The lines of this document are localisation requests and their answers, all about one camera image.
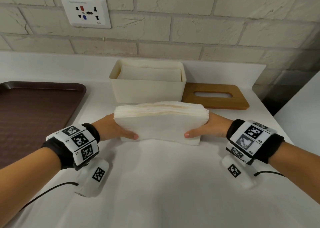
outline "storage box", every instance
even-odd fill
[[[139,68],[181,69],[182,82],[118,80],[122,65]],[[158,101],[181,101],[187,81],[181,62],[164,60],[120,59],[115,63],[109,78],[118,103],[137,104]]]

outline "wall socket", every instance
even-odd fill
[[[106,0],[61,0],[72,26],[110,29]]]

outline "cable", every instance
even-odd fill
[[[261,172],[257,172],[257,173],[254,174],[254,176],[257,176],[257,175],[259,175],[259,174],[261,174],[261,173],[273,173],[273,174],[277,174],[277,175],[280,175],[280,176],[284,176],[284,175],[282,175],[281,173],[271,172],[271,171],[261,171]]]
[[[70,182],[65,182],[65,183],[61,183],[61,184],[59,184],[59,185],[57,185],[57,186],[54,186],[53,188],[50,188],[49,190],[46,190],[44,193],[40,194],[38,197],[32,199],[29,203],[27,203],[25,206],[23,206],[22,209],[20,209],[20,211],[23,210],[25,207],[27,207],[29,204],[32,204],[32,203],[33,203],[34,201],[36,201],[38,198],[40,198],[40,197],[42,197],[43,195],[45,195],[46,193],[50,192],[51,190],[53,190],[53,189],[55,189],[55,188],[57,188],[57,187],[63,186],[63,185],[67,185],[67,184],[72,184],[72,185],[75,185],[75,186],[78,186],[78,185],[79,185],[79,184],[76,183],[76,182],[70,181]]]

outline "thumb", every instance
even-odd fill
[[[206,125],[201,126],[200,128],[192,129],[184,134],[185,138],[198,137],[200,135],[206,134]]]
[[[139,138],[139,136],[137,134],[135,134],[134,132],[131,132],[131,131],[128,131],[125,129],[122,130],[121,137],[126,137],[126,138],[134,139],[134,140],[137,140]]]

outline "hand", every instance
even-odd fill
[[[192,129],[184,134],[185,138],[198,137],[204,134],[211,134],[216,137],[226,137],[228,129],[232,124],[232,120],[214,114],[209,113],[209,120],[205,125],[202,125],[200,128]]]
[[[120,127],[114,120],[114,114],[110,114],[92,123],[100,135],[100,141],[116,138],[126,137],[130,139],[138,139],[138,135],[134,132],[128,131]]]

